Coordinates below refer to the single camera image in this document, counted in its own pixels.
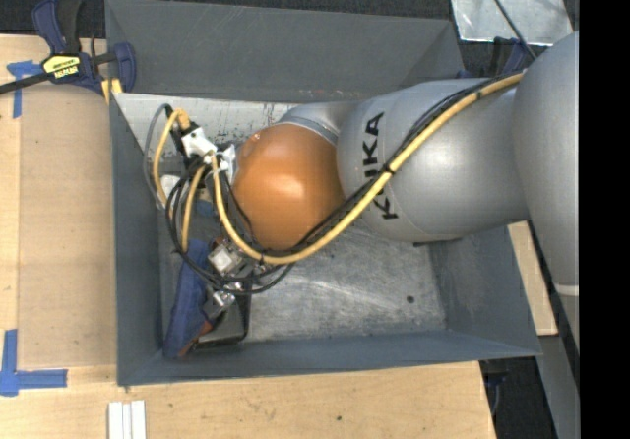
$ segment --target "wooden board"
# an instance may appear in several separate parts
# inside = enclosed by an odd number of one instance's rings
[[[65,390],[0,400],[0,438],[106,437],[107,404],[144,400],[148,437],[496,437],[475,362],[317,376],[117,388],[112,366]]]
[[[1,41],[3,69],[9,62],[38,62],[49,54],[37,36],[4,35]],[[102,51],[104,41],[96,48]],[[3,108],[13,106],[13,97],[3,96]],[[16,203],[20,178],[18,366],[113,363],[111,151],[104,99],[46,82],[23,90],[19,120],[6,112],[7,121],[21,127],[20,162],[17,144],[8,144],[13,179],[7,182],[11,192],[3,195]],[[3,168],[9,169],[8,163]],[[7,246],[3,255],[11,252],[15,248]],[[2,277],[7,281],[2,288],[15,289],[15,274]],[[15,300],[10,304],[6,308],[15,311]],[[13,320],[2,327],[17,326]]]
[[[558,334],[549,293],[544,279],[540,262],[534,247],[534,239],[526,221],[512,223],[508,226],[514,253],[523,277],[523,286],[528,297],[528,303],[534,318],[535,331],[539,336],[554,336]]]

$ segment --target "gray bin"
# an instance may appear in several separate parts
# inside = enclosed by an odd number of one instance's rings
[[[364,99],[452,78],[462,68],[452,27],[444,21],[144,0],[107,0],[106,6],[107,40],[132,43],[139,66],[135,91],[143,94],[290,104],[315,96]],[[313,31],[320,32],[317,42],[296,41],[315,37]],[[378,59],[366,56],[377,51]],[[216,75],[209,69],[215,58],[240,66],[238,74]],[[273,73],[261,78],[259,59],[272,63]],[[344,75],[332,79],[340,70]],[[110,105],[120,385],[540,352],[507,228],[416,248],[370,239],[358,222],[336,246],[252,300],[243,342],[197,350],[182,360],[163,358],[176,261],[144,182],[143,139],[135,134],[138,115],[148,120],[152,112],[149,105],[144,111],[142,98],[135,113],[125,104],[132,103]],[[212,120],[211,104],[206,115],[196,108],[200,124]]]

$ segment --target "blue clamp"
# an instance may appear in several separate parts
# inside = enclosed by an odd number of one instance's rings
[[[4,333],[4,354],[0,371],[0,396],[15,397],[20,390],[35,388],[65,388],[68,386],[68,369],[18,371],[18,331]]]
[[[91,58],[89,54],[81,52],[81,44],[74,37],[74,19],[71,18],[72,31],[67,31],[64,35],[63,28],[58,17],[59,0],[43,0],[35,5],[32,10],[32,22],[37,34],[41,36],[50,47],[50,55],[72,54],[81,59],[81,72],[76,77],[63,77],[57,80],[50,79],[53,84],[72,84],[85,89],[102,93],[103,77],[97,72],[98,61],[117,61],[118,80],[125,92],[130,92],[136,82],[136,61],[133,47],[128,42],[116,43],[113,46],[113,53]]]

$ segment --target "orange object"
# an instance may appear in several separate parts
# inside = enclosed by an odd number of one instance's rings
[[[236,164],[234,198],[267,249],[292,247],[344,200],[335,146],[305,127],[281,123],[255,133]]]

